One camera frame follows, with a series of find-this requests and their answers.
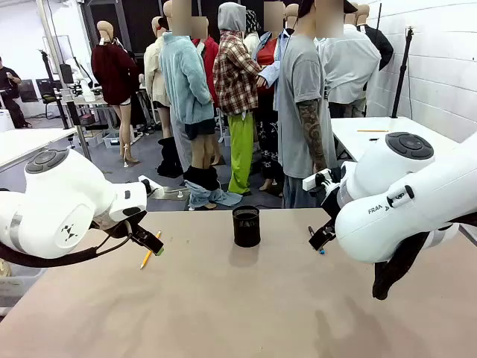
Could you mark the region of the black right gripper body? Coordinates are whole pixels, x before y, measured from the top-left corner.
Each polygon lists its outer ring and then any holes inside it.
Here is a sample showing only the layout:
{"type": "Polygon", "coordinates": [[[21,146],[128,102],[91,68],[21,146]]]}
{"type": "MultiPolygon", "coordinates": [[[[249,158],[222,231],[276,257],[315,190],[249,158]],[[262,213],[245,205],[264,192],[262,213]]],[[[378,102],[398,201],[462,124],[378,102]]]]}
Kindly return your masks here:
{"type": "Polygon", "coordinates": [[[339,183],[333,183],[325,181],[321,184],[322,192],[324,193],[323,200],[320,207],[329,215],[331,223],[334,224],[335,220],[341,211],[338,204],[338,191],[340,189],[339,183]]]}

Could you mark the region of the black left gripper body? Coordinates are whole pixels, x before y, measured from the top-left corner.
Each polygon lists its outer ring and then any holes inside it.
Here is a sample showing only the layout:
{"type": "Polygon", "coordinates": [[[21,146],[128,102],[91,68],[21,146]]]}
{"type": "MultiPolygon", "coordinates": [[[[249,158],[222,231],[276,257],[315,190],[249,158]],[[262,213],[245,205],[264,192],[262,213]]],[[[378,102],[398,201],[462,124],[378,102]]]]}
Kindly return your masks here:
{"type": "Polygon", "coordinates": [[[139,223],[143,220],[146,214],[147,211],[143,210],[140,213],[136,213],[119,222],[115,222],[111,218],[107,218],[105,215],[97,216],[91,222],[91,228],[102,230],[115,239],[126,237],[130,233],[136,235],[142,229],[139,223]]]}

